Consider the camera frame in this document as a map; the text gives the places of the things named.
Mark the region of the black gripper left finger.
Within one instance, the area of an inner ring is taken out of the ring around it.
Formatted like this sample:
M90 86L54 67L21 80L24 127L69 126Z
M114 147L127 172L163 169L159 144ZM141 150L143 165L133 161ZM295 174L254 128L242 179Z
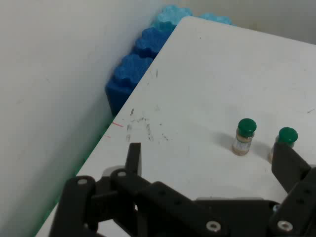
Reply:
M219 237L222 222L208 210L161 182L139 175L141 145L129 145L126 163L96 181L69 179L49 235L96 237L98 225L115 221L132 237Z

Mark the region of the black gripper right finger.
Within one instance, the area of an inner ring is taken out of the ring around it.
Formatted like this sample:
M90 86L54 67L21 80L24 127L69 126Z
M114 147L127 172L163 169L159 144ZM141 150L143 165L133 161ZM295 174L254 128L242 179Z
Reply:
M269 220L275 237L316 235L316 168L284 143L275 143L272 173L287 192Z

